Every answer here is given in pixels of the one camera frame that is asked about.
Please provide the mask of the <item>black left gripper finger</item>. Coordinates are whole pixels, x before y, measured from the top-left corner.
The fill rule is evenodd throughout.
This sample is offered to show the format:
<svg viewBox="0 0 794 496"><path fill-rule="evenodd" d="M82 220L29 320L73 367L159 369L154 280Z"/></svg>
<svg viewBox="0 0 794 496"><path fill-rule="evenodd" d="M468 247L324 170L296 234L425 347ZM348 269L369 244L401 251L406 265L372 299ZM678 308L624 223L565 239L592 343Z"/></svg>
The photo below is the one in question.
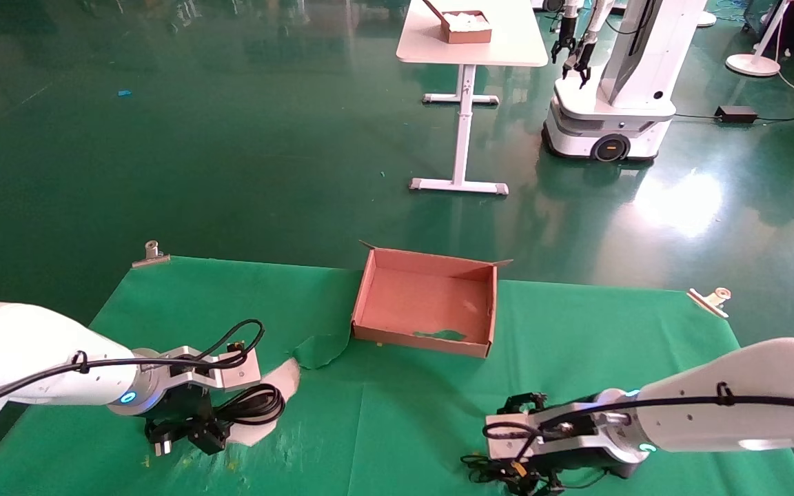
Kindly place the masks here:
<svg viewBox="0 0 794 496"><path fill-rule="evenodd" d="M187 440L207 455L218 454L226 448L233 424L215 415L196 415L187 420Z"/></svg>

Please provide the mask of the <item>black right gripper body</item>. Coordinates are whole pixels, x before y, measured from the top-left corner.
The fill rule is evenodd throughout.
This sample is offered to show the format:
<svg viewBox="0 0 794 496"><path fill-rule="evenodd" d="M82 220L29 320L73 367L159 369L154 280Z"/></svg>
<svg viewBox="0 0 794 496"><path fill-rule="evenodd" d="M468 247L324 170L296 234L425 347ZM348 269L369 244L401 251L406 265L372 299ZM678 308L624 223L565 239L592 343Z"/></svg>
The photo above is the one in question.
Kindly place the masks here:
<svg viewBox="0 0 794 496"><path fill-rule="evenodd" d="M547 440L535 443L535 469L552 482L567 471L598 470L630 478L640 465L640 447L611 440Z"/></svg>

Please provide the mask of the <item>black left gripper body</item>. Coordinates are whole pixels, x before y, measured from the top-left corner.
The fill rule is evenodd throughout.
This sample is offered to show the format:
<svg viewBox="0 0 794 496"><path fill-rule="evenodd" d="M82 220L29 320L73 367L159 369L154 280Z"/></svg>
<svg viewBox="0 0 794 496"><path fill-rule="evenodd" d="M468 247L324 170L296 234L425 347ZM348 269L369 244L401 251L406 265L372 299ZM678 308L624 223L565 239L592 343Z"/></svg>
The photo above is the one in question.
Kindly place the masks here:
<svg viewBox="0 0 794 496"><path fill-rule="evenodd" d="M149 411L149 431L191 431L215 420L210 390L199 385L168 389Z"/></svg>

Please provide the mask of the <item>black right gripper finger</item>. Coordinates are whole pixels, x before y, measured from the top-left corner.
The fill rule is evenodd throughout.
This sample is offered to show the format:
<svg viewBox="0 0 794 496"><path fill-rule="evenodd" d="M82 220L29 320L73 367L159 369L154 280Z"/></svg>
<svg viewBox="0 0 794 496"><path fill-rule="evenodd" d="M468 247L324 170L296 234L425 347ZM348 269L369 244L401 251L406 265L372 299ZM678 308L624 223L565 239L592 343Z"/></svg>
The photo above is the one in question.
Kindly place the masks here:
<svg viewBox="0 0 794 496"><path fill-rule="evenodd" d="M497 410L498 415L516 413L535 414L547 409L547 395L540 392L519 393L509 396L504 405Z"/></svg>
<svg viewBox="0 0 794 496"><path fill-rule="evenodd" d="M567 489L555 470L510 465L504 469L504 476L507 492L513 495L562 495Z"/></svg>

